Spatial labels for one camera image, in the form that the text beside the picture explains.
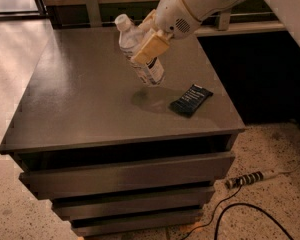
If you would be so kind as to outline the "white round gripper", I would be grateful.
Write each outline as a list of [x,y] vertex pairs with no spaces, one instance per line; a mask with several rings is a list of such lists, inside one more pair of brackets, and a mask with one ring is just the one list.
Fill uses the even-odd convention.
[[137,48],[131,60],[146,64],[170,47],[170,39],[183,39],[195,32],[201,22],[194,17],[184,0],[160,0],[134,31]]

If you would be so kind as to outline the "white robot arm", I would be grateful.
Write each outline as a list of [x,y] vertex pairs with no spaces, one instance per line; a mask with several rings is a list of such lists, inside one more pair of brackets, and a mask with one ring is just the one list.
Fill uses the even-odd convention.
[[[172,39],[194,33],[210,15],[230,9],[246,0],[160,0],[143,20],[146,32],[133,60],[146,63],[163,54]],[[263,0],[300,48],[300,0]]]

